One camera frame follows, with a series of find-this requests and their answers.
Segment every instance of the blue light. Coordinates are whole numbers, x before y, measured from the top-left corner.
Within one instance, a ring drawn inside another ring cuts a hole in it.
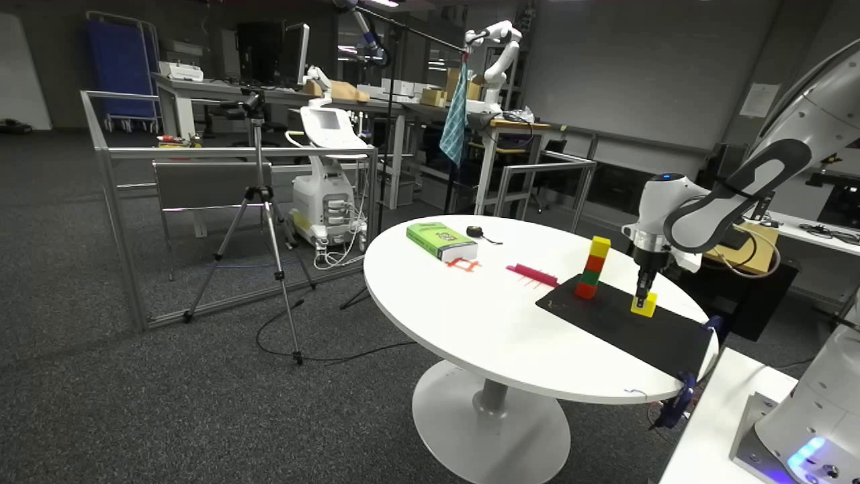
[[[678,171],[662,171],[655,175],[655,179],[678,179],[680,175]]]
[[[825,445],[825,437],[810,437],[794,458],[787,458],[787,468],[801,476],[806,459]]]

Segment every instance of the tripod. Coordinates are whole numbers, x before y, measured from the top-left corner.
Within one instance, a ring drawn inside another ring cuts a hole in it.
[[[274,203],[271,203],[271,185],[266,185],[266,178],[264,178],[264,119],[262,115],[252,115],[262,105],[262,96],[252,96],[252,101],[242,105],[248,108],[248,121],[250,121],[250,130],[252,130],[252,147],[255,147],[255,169],[259,169],[259,185],[250,185],[246,189],[242,194],[242,208],[239,212],[233,214],[225,236],[221,240],[221,248],[215,252],[215,261],[205,277],[205,286],[200,288],[200,292],[194,296],[192,306],[184,312],[184,319],[192,322],[194,319],[194,312],[205,296],[205,290],[209,288],[231,240],[233,240],[233,230],[248,209],[248,203],[262,203],[264,208],[264,217],[266,217],[266,230],[268,230],[268,241],[271,241],[271,255],[274,255],[274,279],[279,281],[279,299],[285,303],[285,315],[289,315],[289,324],[290,324],[290,335],[293,335],[293,359],[297,365],[305,362],[305,354],[298,350],[298,333],[297,333],[297,324],[293,324],[293,306],[290,306],[290,292],[289,292],[289,279],[285,279],[285,264],[279,257],[279,244],[276,244],[276,230],[274,230]]]

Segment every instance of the white round table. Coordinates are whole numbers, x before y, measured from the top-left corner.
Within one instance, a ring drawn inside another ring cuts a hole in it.
[[[365,252],[376,306],[416,345],[442,354],[416,384],[411,412],[428,450],[467,482],[548,482],[571,455],[571,424],[557,398],[606,407],[667,401],[680,382],[634,354],[564,322],[534,300],[552,288],[506,267],[524,264],[559,281],[579,273],[592,240],[508,217],[442,214],[466,233],[481,225],[478,267],[447,267],[401,224]],[[638,264],[614,249],[603,286],[633,292]],[[665,277],[658,306],[706,322],[701,306]],[[719,354],[713,338],[705,373]]]

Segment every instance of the black mat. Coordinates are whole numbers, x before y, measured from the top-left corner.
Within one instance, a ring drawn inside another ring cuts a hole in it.
[[[633,315],[633,296],[614,286],[600,286],[594,300],[581,300],[572,296],[576,279],[553,288],[538,306],[682,382],[700,373],[709,327],[662,306],[654,318]]]

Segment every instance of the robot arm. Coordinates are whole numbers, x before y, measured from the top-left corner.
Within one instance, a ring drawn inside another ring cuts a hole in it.
[[[772,109],[743,167],[716,190],[686,178],[645,185],[641,221],[626,230],[641,261],[638,299],[673,249],[705,252],[762,197],[831,159],[860,131],[860,41],[805,74]],[[860,482],[860,296],[795,389],[758,417],[745,445],[766,482]]]
[[[686,178],[650,179],[642,190],[641,221],[626,228],[641,264],[638,296],[654,281],[650,257],[706,252],[745,212],[784,179],[811,169],[854,142],[860,131],[860,44],[827,57],[805,74],[772,109],[743,167],[716,190]]]
[[[475,31],[475,30],[467,30],[466,31],[466,49],[473,49],[473,46],[481,46],[481,44],[506,44],[506,50],[501,53],[501,60],[495,60],[493,68],[485,69],[485,85],[487,85],[487,101],[493,108],[497,108],[497,100],[501,100],[501,88],[506,85],[506,69],[516,62],[518,57],[518,41],[521,41],[521,31],[510,25],[510,22],[497,22],[497,25],[489,25],[487,30]]]
[[[330,81],[317,65],[307,68],[302,82],[315,82],[315,81],[322,85],[322,100],[313,100],[309,105],[313,108],[330,105]]]
[[[356,25],[361,26],[361,38],[362,38],[362,46],[357,49],[357,53],[368,62],[380,62],[384,65],[387,62],[387,53],[384,49],[380,46],[376,41],[376,31],[372,30],[365,14],[361,14],[361,0],[350,0],[350,10],[356,17]]]

